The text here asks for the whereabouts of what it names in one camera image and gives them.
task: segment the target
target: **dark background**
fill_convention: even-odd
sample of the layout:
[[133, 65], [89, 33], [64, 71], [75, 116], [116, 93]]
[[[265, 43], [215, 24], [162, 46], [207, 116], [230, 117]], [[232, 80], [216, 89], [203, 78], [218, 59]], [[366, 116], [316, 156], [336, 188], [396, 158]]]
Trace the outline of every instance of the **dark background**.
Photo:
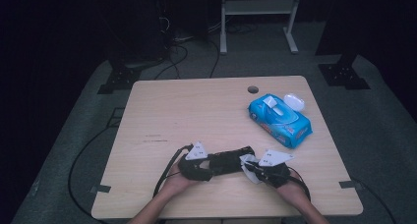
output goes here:
[[[200, 34], [219, 22], [219, 0], [180, 7], [176, 1], [0, 0], [3, 223], [13, 218], [85, 83], [109, 53], [163, 57], [159, 15]], [[296, 22], [328, 21], [317, 54], [340, 54], [353, 43], [416, 118], [416, 12], [415, 0], [301, 0]]]

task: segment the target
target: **dark floor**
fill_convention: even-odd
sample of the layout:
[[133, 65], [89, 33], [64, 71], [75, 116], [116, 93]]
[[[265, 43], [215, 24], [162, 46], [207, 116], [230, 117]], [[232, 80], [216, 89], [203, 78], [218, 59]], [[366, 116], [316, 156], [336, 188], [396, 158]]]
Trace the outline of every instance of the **dark floor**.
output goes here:
[[[260, 25], [244, 35], [227, 36], [228, 53], [219, 56], [213, 43], [195, 39], [171, 48], [178, 72], [169, 68], [159, 79], [304, 76], [316, 97], [348, 173], [367, 188], [358, 190], [364, 212], [353, 217], [329, 217], [331, 223], [397, 223], [417, 220], [417, 125], [383, 81], [378, 69], [359, 56], [353, 68], [370, 89], [347, 90], [328, 86], [318, 65], [334, 63], [339, 56], [315, 56], [323, 23], [294, 26], [299, 54], [289, 52], [283, 24]], [[219, 35], [210, 38], [217, 46]], [[146, 69], [140, 80], [153, 80], [162, 64]], [[96, 223], [71, 200], [68, 179], [74, 161], [71, 191], [81, 208], [90, 211], [117, 128], [106, 129], [113, 110], [125, 107], [129, 90], [97, 94], [111, 73], [108, 62], [97, 67], [50, 151], [33, 187], [13, 223]], [[286, 223], [303, 223], [288, 217]], [[106, 220], [124, 223], [126, 220]]]

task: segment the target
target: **wooden table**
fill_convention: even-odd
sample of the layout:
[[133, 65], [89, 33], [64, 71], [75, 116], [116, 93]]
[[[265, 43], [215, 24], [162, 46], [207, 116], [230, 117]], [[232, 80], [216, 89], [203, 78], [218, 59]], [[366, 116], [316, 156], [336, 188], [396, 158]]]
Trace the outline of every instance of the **wooden table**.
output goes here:
[[[248, 92], [254, 85], [258, 93]], [[288, 149], [254, 123], [249, 103], [266, 93], [295, 93], [306, 102], [303, 114], [313, 133]], [[349, 176], [326, 122], [303, 77], [261, 77], [143, 81], [133, 86], [101, 181], [111, 187], [98, 193], [95, 218], [130, 218], [151, 199], [168, 161], [183, 145], [200, 140], [208, 153], [250, 145], [261, 158], [267, 148], [292, 153], [287, 165], [310, 189], [324, 215], [356, 215], [362, 203], [353, 188], [339, 182]], [[276, 217], [299, 213], [265, 184], [255, 185], [243, 172], [213, 177], [174, 198], [163, 218]]]

